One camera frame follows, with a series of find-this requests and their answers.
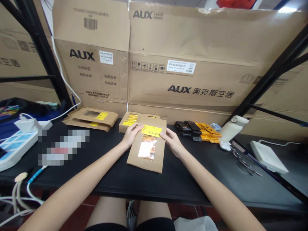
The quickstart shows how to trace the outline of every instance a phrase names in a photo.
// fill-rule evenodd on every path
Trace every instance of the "forearm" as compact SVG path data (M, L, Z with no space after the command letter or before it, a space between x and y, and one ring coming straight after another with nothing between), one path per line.
M265 230L248 208L190 153L183 154L181 160L231 230Z
M75 175L52 194L19 230L59 230L126 150L127 147L120 143Z

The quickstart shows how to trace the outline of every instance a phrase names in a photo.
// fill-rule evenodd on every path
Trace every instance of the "white plastic bag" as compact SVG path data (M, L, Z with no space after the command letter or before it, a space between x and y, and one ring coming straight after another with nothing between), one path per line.
M178 218L174 221L176 231L218 231L214 221L209 217L200 217L194 220Z

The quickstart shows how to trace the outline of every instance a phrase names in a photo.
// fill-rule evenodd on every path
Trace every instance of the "hand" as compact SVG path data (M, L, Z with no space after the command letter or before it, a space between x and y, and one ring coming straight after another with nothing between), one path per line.
M167 128L167 134L160 133L160 136L166 141L167 145L176 157L181 158L183 155L189 153L182 145L176 133L171 131L169 128Z
M137 133L138 133L139 131L141 131L141 129L143 128L143 125L142 125L142 126L136 127L137 125L138 125L138 123L134 123L134 124L130 125L130 126L127 128L126 132L125 132L125 135L124 135L124 137L123 137L123 140L121 141L121 143L122 143L127 149L130 148L130 146L132 145L132 143L133 143L133 141L134 141L134 139L135 139Z

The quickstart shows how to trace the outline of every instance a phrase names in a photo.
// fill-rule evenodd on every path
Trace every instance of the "yellow label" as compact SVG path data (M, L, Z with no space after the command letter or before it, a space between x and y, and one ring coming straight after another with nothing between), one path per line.
M141 130L141 133L146 134L146 135L160 137L159 134L161 133L161 128L144 125Z
M97 122L92 122L90 125L96 127L97 125L99 125L99 123L97 123Z
M101 114L99 114L96 119L99 120L104 120L106 118L106 116L108 115L108 112L102 112Z
M135 123L135 121L125 120L125 121L123 122L123 125L130 126L130 125L132 125L132 124L134 124L134 123Z

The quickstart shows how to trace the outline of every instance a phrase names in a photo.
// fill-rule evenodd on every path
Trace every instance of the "power strip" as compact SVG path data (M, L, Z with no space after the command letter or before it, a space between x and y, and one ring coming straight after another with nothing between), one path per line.
M42 128L49 129L52 126L50 121L39 121ZM0 158L0 172L13 167L22 158L22 156L34 145L38 140L39 133L22 131L16 132L11 138L8 138L0 144L0 147L7 153Z
M278 172L280 174L289 172L269 146L258 143L256 141L251 141L250 146L257 160L266 166L268 170L272 172Z

